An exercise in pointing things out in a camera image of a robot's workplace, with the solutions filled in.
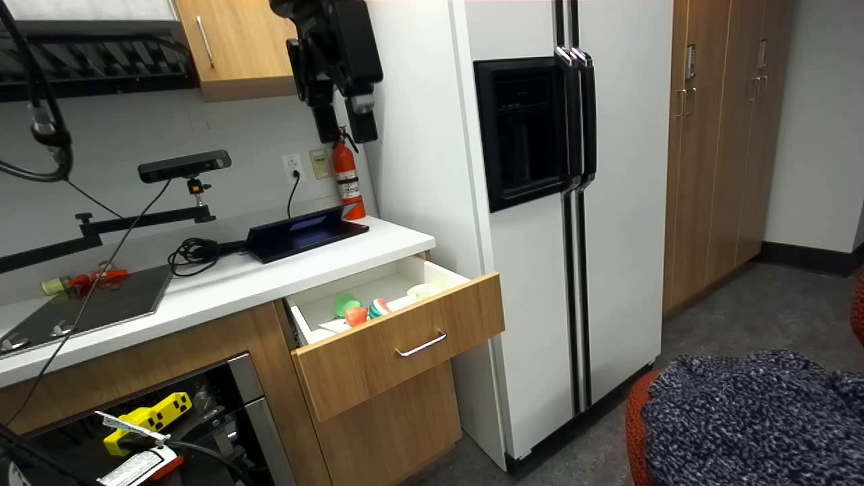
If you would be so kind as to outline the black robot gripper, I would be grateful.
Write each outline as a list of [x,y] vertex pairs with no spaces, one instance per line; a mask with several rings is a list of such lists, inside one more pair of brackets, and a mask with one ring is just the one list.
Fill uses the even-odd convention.
[[290,18],[298,34],[287,43],[298,91],[313,106],[323,143],[340,138],[333,91],[345,96],[352,135],[359,143],[379,138],[372,85],[383,77],[371,11],[364,0],[267,0]]

